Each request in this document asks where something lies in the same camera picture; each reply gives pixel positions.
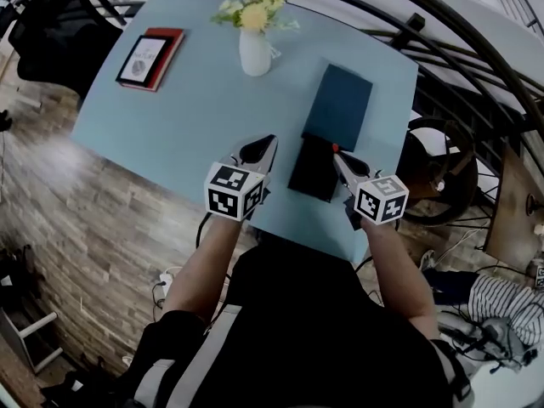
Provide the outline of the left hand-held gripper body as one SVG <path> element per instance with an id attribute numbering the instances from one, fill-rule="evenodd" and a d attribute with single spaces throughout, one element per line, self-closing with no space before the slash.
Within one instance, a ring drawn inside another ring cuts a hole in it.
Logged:
<path id="1" fill-rule="evenodd" d="M 269 156 L 256 163 L 233 155 L 214 162 L 204 183 L 207 212 L 235 221 L 250 219 L 269 195 L 270 170 Z"/>

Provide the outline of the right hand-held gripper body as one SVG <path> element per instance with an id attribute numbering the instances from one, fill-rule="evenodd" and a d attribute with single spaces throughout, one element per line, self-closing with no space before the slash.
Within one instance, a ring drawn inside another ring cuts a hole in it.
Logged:
<path id="1" fill-rule="evenodd" d="M 346 180 L 350 197 L 343 204 L 353 229 L 360 229 L 363 218 L 381 225 L 403 216 L 409 190 L 396 175 L 368 178 L 351 174 Z"/>

